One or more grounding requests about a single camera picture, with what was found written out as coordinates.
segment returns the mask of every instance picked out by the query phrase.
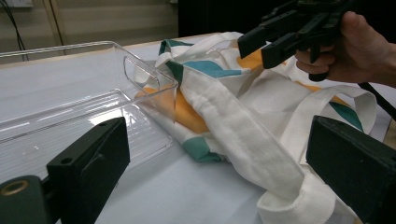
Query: transparent plastic bin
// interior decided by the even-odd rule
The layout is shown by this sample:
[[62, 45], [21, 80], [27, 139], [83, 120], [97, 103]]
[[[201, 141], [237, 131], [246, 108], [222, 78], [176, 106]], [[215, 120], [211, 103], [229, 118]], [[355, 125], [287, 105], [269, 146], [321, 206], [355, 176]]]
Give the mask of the transparent plastic bin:
[[0, 54], [0, 183], [47, 163], [95, 124], [127, 120], [135, 167], [172, 145], [177, 82], [113, 42]]

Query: human hand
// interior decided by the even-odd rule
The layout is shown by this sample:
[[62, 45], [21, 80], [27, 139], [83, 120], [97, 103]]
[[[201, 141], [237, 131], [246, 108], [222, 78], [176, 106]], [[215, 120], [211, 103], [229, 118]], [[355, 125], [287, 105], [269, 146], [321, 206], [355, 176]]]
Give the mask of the human hand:
[[396, 47], [371, 27], [362, 15], [347, 12], [341, 21], [342, 37], [314, 63], [309, 51], [297, 51], [297, 67], [309, 74], [328, 72], [327, 79], [343, 82], [375, 82], [396, 87]]

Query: cable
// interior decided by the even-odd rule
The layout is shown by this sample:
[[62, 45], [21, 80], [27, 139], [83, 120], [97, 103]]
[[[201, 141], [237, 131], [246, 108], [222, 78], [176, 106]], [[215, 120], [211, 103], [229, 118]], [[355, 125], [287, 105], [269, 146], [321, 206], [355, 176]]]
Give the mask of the cable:
[[[14, 28], [15, 28], [15, 32], [16, 32], [16, 34], [17, 34], [17, 41], [18, 41], [18, 47], [19, 47], [19, 49], [20, 49], [20, 50], [26, 50], [26, 48], [25, 48], [25, 46], [24, 46], [24, 44], [23, 44], [21, 35], [20, 35], [20, 31], [18, 30], [17, 23], [15, 22], [14, 16], [12, 15], [11, 9], [10, 9], [10, 7], [9, 7], [9, 5], [8, 5], [8, 3], [7, 3], [7, 1], [6, 1], [6, 0], [0, 0], [0, 4], [2, 5], [3, 9], [4, 9], [5, 12], [7, 13], [9, 19], [11, 20], [11, 22], [12, 22]], [[29, 58], [28, 58], [27, 55], [22, 55], [22, 59], [23, 59], [24, 61], [29, 60]]]
[[382, 97], [382, 95], [379, 94], [372, 85], [367, 82], [363, 82], [358, 85], [362, 89], [371, 92], [375, 96], [378, 105], [381, 106], [394, 120], [396, 120], [396, 108], [393, 107], [393, 105], [391, 105], [384, 97]]

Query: white tote bag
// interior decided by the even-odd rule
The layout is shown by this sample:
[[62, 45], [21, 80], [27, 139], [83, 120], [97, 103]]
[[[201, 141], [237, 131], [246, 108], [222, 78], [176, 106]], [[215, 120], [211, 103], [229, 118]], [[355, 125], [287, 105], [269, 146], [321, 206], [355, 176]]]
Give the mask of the white tote bag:
[[227, 160], [266, 189], [257, 202], [265, 224], [322, 224], [334, 211], [353, 215], [305, 163], [306, 143], [314, 115], [370, 132], [375, 97], [350, 86], [321, 88], [295, 67], [294, 58], [263, 70], [254, 54], [239, 58], [236, 39], [223, 33], [194, 45], [163, 41], [156, 66], [172, 71], [180, 83], [178, 97], [196, 113], [190, 122], [201, 119], [205, 126], [196, 131], [188, 120], [177, 119], [167, 128], [196, 160]]

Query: black strap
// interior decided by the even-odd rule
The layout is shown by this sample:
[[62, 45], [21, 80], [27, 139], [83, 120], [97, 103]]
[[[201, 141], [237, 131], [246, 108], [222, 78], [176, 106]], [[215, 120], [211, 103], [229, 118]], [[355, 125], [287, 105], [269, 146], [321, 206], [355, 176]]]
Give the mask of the black strap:
[[376, 91], [372, 85], [367, 82], [358, 84], [362, 89], [367, 90], [375, 95], [376, 102], [381, 106], [394, 120], [396, 120], [396, 108], [393, 107], [381, 94]]

